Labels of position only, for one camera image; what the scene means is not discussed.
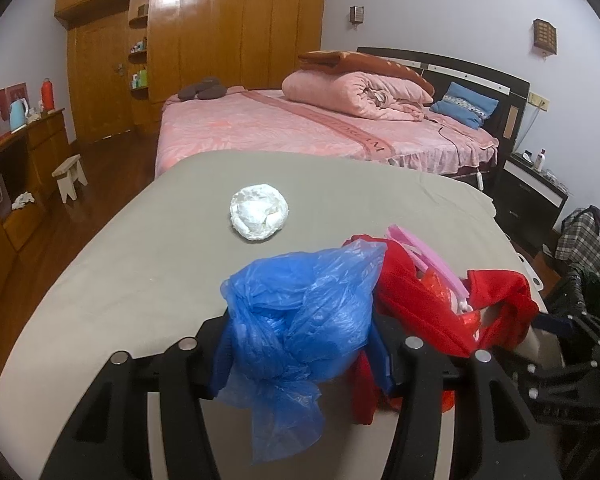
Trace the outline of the red plastic bag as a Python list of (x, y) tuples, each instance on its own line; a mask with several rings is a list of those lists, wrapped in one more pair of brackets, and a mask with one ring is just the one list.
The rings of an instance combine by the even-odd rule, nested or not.
[(463, 325), (471, 332), (472, 338), (478, 340), (481, 326), (480, 313), (475, 311), (466, 300), (458, 300), (455, 292), (443, 283), (440, 275), (432, 266), (420, 274), (420, 281), (428, 292), (441, 300), (442, 304), (463, 322)]

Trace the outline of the pink plastic hanger piece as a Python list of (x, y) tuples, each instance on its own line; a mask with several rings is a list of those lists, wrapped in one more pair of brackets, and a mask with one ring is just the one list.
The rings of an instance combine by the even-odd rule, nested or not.
[(396, 224), (388, 226), (386, 235), (389, 240), (399, 243), (410, 254), (419, 270), (426, 272), (432, 269), (437, 272), (442, 283), (455, 296), (453, 310), (456, 313), (468, 313), (474, 310), (468, 302), (469, 292), (466, 286), (450, 266), (425, 242)]

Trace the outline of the blue plastic bag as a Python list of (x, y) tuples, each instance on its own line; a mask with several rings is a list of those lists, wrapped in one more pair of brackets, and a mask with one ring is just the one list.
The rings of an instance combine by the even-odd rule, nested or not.
[(320, 385), (365, 347), (387, 246), (355, 240), (253, 261), (221, 286), (233, 365), (219, 398), (251, 413), (252, 459), (283, 460), (321, 439)]

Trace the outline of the black trash bag bin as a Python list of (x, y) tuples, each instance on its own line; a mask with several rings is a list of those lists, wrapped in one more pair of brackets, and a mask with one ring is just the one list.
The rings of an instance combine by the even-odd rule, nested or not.
[(575, 266), (532, 322), (559, 344), (560, 362), (497, 348), (498, 362), (540, 424), (559, 428), (565, 479), (600, 479), (600, 279)]

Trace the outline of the grey table cover cloth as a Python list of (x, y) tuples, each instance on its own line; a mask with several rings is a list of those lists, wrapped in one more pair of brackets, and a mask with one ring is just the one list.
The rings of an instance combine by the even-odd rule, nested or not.
[[(230, 223), (241, 188), (269, 184), (285, 225), (248, 242)], [(73, 259), (35, 309), (0, 377), (0, 450), (41, 474), (63, 426), (108, 356), (163, 352), (224, 311), (221, 284), (253, 260), (340, 246), (396, 224), (457, 275), (522, 270), (486, 194), (378, 162), (218, 151), (181, 160), (131, 200)]]

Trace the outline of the plaid fabric bag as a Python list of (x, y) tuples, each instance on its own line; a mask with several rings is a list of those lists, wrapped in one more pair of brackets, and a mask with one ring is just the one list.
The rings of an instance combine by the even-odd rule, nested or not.
[(562, 220), (554, 257), (600, 279), (600, 208), (576, 209)]

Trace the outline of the black white nightstand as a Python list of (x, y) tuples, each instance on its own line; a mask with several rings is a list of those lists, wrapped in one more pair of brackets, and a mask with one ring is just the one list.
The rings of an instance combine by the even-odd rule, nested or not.
[(496, 223), (515, 244), (535, 256), (553, 237), (568, 191), (550, 182), (521, 155), (511, 154), (498, 172), (491, 197)]

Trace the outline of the white cloth in cabinet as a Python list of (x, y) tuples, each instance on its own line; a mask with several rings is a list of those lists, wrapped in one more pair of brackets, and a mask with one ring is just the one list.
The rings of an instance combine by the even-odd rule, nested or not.
[(12, 211), (23, 209), (25, 206), (29, 204), (35, 203), (35, 197), (31, 192), (23, 192), (16, 197), (16, 199), (12, 202)]

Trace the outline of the small white wooden stool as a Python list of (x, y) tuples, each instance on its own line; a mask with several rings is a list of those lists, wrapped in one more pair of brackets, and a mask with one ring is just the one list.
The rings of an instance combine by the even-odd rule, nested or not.
[(53, 172), (52, 177), (56, 180), (61, 201), (65, 204), (68, 200), (74, 202), (78, 199), (76, 194), (76, 182), (87, 186), (88, 181), (81, 164), (81, 155), (76, 154), (65, 159)]

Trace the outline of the crumpled white paper ball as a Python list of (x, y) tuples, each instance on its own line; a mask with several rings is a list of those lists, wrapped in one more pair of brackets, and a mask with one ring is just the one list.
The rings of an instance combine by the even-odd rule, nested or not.
[(286, 223), (289, 206), (277, 188), (255, 184), (241, 188), (230, 200), (230, 223), (248, 242), (262, 242)]

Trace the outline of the wooden sideboard cabinet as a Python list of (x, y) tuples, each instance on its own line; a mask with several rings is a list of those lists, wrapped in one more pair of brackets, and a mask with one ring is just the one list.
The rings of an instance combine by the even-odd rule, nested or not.
[[(0, 142), (0, 298), (20, 250), (40, 227), (56, 188), (52, 172), (70, 155), (64, 112), (55, 110)], [(12, 211), (31, 192), (35, 203)]]

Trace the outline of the white lotion bottle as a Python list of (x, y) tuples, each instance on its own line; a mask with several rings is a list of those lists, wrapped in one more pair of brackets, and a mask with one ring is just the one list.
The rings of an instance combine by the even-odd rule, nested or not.
[(546, 151), (542, 148), (541, 151), (536, 155), (536, 159), (533, 164), (533, 169), (537, 172), (541, 172), (546, 161)]

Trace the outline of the blue pillow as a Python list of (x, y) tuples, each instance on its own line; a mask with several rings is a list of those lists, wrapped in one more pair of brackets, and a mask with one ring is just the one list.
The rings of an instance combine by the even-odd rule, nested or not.
[(451, 82), (442, 99), (429, 109), (436, 114), (455, 119), (464, 126), (479, 129), (498, 107), (498, 100)]

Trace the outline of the pink covered bed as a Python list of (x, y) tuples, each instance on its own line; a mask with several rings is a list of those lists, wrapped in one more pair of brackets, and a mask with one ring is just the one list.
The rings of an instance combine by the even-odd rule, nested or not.
[(445, 116), (418, 122), (343, 115), (286, 100), (280, 91), (234, 88), (216, 100), (164, 103), (155, 174), (214, 151), (283, 152), (380, 162), (462, 176), (498, 166), (498, 139)]

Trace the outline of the light blue electric kettle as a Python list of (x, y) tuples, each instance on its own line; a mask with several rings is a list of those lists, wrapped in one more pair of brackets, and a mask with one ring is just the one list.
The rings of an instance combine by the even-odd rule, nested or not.
[(29, 105), (25, 98), (13, 100), (9, 105), (9, 127), (12, 132), (19, 130), (28, 123)]

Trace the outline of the black bed headboard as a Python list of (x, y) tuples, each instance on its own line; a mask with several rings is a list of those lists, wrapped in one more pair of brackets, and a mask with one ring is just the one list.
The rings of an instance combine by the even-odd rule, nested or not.
[(498, 101), (482, 128), (498, 139), (498, 161), (512, 154), (530, 91), (528, 81), (494, 68), (448, 56), (397, 48), (358, 47), (358, 52), (388, 58), (419, 73), (436, 90), (436, 100), (456, 82), (464, 88)]

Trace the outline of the red thermos bottle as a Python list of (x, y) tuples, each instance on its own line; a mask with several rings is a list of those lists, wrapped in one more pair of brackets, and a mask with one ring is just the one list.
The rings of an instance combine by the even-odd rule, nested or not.
[(55, 109), (54, 87), (53, 83), (48, 78), (45, 78), (42, 82), (41, 102), (42, 109), (46, 112), (50, 112), (51, 110)]

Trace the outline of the dark grey clothes on bed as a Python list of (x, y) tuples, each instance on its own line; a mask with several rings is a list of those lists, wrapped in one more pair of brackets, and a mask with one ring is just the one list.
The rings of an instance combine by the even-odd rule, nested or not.
[(227, 88), (218, 78), (208, 77), (196, 84), (190, 84), (178, 92), (178, 99), (182, 102), (194, 99), (215, 100), (227, 94)]

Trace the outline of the folded pink quilt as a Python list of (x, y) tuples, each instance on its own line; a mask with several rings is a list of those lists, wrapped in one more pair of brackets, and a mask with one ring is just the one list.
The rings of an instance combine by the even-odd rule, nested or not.
[(282, 91), (289, 101), (373, 120), (420, 122), (434, 102), (416, 82), (363, 72), (297, 70), (284, 79)]

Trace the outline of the wooden wardrobe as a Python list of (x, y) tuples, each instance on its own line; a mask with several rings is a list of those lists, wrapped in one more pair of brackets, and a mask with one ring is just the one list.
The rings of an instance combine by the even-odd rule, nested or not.
[(79, 144), (159, 129), (167, 98), (215, 76), (276, 89), (321, 45), (325, 0), (56, 0)]

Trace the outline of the brown folded blanket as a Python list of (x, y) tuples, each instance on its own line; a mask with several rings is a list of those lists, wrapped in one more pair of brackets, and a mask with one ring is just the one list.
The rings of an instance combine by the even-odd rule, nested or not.
[(298, 55), (302, 70), (315, 70), (329, 75), (344, 75), (354, 72), (374, 74), (409, 80), (418, 84), (430, 96), (434, 86), (414, 70), (401, 63), (379, 56), (351, 51), (309, 51)]

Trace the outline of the brown wall plaque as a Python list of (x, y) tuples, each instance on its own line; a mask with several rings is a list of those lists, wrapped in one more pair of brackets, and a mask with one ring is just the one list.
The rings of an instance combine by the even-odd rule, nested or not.
[(542, 55), (557, 54), (557, 29), (549, 21), (536, 18), (532, 24), (533, 47)]

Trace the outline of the small wall switch box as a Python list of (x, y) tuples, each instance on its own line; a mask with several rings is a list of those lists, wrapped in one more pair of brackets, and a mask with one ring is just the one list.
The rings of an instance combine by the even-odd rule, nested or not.
[(350, 6), (349, 9), (349, 22), (352, 26), (356, 27), (364, 23), (365, 8), (364, 6)]

